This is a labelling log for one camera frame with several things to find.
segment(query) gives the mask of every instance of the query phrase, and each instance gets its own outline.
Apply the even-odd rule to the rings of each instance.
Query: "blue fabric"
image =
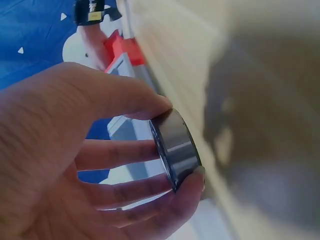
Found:
[[[105,4],[116,7],[116,0]],[[63,61],[63,45],[76,32],[73,5],[74,0],[0,0],[0,89]],[[67,16],[62,21],[61,13]],[[88,136],[110,139],[108,121],[96,122]]]

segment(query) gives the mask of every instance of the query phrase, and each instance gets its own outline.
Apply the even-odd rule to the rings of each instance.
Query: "white triangle pattern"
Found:
[[[19,54],[24,54],[24,53],[25,53],[24,48],[23,48],[23,47],[20,47],[20,49],[18,50],[18,53],[19,53]]]
[[[60,16],[60,21],[63,21],[67,18],[67,15],[65,15],[63,12],[61,13],[61,16]]]

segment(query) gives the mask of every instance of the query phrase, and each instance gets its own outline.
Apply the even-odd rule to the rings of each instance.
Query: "knuckle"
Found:
[[[126,191],[121,186],[113,187],[112,191],[113,191],[114,198],[118,203],[123,203],[128,200]]]

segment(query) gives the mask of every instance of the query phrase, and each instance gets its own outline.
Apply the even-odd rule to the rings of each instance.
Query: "black object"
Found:
[[[174,192],[198,166],[195,143],[177,110],[171,109],[149,121],[152,136]]]
[[[74,2],[74,22],[77,26],[99,24],[105,15],[115,21],[122,17],[116,7],[105,8],[105,0],[76,0]]]

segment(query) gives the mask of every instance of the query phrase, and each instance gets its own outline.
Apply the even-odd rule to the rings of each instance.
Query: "finger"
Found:
[[[75,164],[78,171],[87,171],[113,169],[158,158],[153,140],[85,140],[75,158]]]
[[[155,216],[170,203],[173,197],[174,193],[171,191],[153,201],[128,210],[105,210],[100,213],[106,225],[123,228]]]
[[[165,174],[115,185],[81,183],[88,200],[97,209],[121,208],[171,190]]]
[[[93,46],[93,48],[89,51],[88,56],[93,61],[95,66],[103,72],[111,63],[111,59],[108,56],[106,47],[103,45],[103,43]]]
[[[59,64],[0,93],[0,157],[22,189],[40,192],[75,159],[94,120],[170,107],[136,79]]]
[[[175,198],[158,215],[122,228],[130,240],[164,240],[186,223],[197,209],[204,176],[193,173],[182,183]]]

